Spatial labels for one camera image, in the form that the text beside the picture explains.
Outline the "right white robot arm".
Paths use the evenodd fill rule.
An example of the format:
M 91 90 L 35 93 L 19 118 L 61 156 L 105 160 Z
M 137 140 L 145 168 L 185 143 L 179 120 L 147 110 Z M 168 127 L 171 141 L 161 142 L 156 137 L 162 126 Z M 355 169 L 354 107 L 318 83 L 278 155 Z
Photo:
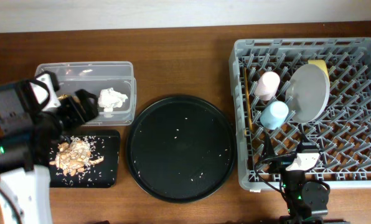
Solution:
M 269 174 L 279 174 L 279 192 L 286 202 L 288 215 L 280 223 L 323 223 L 328 214 L 327 203 L 331 188 L 321 180 L 307 180 L 306 172 L 315 168 L 321 151 L 305 135 L 295 151 L 277 155 L 268 133 L 265 133 L 263 152 L 256 165 L 267 164 Z

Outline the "grey ceramic plate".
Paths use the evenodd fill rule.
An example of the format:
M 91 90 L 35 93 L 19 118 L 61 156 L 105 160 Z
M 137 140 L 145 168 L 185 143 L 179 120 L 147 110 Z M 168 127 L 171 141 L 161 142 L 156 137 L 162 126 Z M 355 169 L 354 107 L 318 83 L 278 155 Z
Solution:
M 289 110 L 295 112 L 292 120 L 308 123 L 317 119 L 329 101 L 328 76 L 317 65 L 307 64 L 298 68 L 289 82 L 286 100 Z

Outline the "blue plastic cup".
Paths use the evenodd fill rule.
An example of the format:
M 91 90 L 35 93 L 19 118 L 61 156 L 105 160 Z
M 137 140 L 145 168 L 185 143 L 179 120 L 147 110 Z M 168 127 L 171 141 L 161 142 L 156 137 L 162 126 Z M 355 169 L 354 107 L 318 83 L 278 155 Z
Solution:
M 288 113 L 289 108 L 285 103 L 274 101 L 263 110 L 260 122 L 266 129 L 274 130 L 282 126 Z

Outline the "white napkin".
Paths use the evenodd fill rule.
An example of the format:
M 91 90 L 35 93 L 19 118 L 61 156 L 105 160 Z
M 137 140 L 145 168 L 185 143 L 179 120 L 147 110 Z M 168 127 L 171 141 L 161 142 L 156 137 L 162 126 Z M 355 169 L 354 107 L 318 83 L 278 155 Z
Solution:
M 107 88 L 101 90 L 98 97 L 98 106 L 103 108 L 104 112 L 112 112 L 114 108 L 122 107 L 127 99 L 127 95 L 114 91 L 113 88 Z

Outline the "yellow bowl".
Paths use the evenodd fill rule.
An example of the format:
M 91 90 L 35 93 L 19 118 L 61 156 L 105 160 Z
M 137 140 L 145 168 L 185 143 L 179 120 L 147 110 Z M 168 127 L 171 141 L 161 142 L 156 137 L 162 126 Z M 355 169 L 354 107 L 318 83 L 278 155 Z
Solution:
M 327 78 L 329 78 L 327 65 L 324 60 L 308 60 L 308 64 L 319 67 L 326 74 Z

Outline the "gold foil wrapper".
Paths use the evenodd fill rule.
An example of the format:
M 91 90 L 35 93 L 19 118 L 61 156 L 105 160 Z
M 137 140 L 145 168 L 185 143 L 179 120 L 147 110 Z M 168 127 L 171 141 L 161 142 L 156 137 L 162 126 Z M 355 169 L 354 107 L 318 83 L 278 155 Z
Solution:
M 80 100 L 78 99 L 77 96 L 66 95 L 66 94 L 59 96 L 59 97 L 58 97 L 58 100 L 59 100 L 59 101 L 62 101 L 62 100 L 67 99 L 67 98 L 71 98 L 71 99 L 73 99 L 76 103 L 79 103 L 79 102 L 80 102 Z

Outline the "wooden chopstick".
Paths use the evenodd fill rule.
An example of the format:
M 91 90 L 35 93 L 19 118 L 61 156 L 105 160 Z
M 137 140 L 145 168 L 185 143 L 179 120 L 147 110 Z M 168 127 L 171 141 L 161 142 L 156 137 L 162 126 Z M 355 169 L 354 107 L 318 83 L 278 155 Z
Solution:
M 245 93 L 245 99 L 246 99 L 246 104 L 247 104 L 247 116 L 248 116 L 248 129 L 249 132 L 253 132 L 253 122 L 251 119 L 251 107 L 250 107 L 250 97 L 249 93 Z
M 245 99 L 246 99 L 246 103 L 247 103 L 247 115 L 248 115 L 248 129 L 249 131 L 252 132 L 253 130 L 253 123 L 252 123 L 252 120 L 251 120 L 251 106 L 250 106 L 250 95 L 249 95 L 249 84 L 248 84 L 248 78 L 247 78 L 247 69 L 244 68 L 244 71 L 243 71 L 243 74 L 244 74 L 244 81 L 245 81 Z

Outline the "pink plastic cup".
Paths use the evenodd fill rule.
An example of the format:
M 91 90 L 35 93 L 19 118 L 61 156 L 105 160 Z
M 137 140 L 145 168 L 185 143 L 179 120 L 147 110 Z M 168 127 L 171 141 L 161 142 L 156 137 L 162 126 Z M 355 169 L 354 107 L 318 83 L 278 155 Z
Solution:
M 275 72 L 265 72 L 257 82 L 254 95 L 263 101 L 269 101 L 275 96 L 279 87 L 280 77 Z

